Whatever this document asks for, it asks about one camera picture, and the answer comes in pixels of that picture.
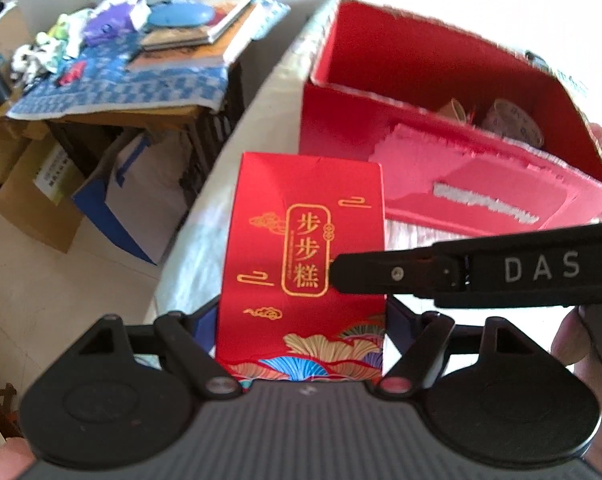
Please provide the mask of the person right hand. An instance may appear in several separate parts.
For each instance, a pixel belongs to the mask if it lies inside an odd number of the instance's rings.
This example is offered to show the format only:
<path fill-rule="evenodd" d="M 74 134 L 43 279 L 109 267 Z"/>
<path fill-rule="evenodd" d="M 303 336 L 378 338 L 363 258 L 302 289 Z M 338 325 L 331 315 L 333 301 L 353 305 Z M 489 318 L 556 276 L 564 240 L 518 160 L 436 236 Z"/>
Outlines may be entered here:
<path fill-rule="evenodd" d="M 593 350 L 578 308 L 562 320 L 550 353 L 563 365 L 573 365 L 574 374 L 588 385 L 599 402 L 601 424 L 585 457 L 602 474 L 602 363 Z"/>

